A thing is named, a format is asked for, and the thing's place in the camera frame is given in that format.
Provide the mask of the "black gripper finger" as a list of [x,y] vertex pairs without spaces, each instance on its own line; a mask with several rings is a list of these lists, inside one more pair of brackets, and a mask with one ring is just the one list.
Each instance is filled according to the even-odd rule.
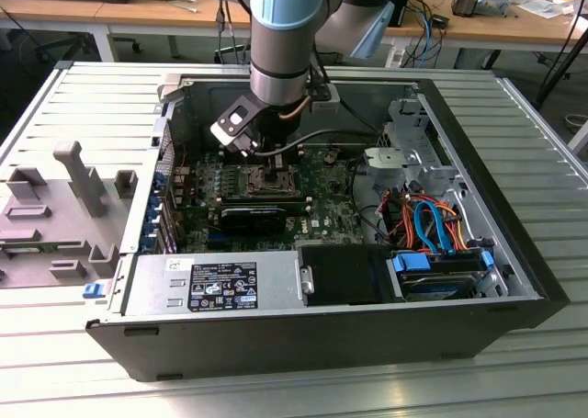
[[[274,149],[279,150],[287,145],[286,138],[280,138],[276,141]],[[274,156],[274,177],[279,178],[281,174],[288,170],[288,155],[279,153]]]
[[[272,138],[269,136],[265,136],[262,142],[262,152],[272,152],[275,149],[275,143],[273,142]],[[271,156],[266,156],[263,161],[264,165],[264,181],[273,181],[275,178],[275,171],[274,171],[274,158]]]

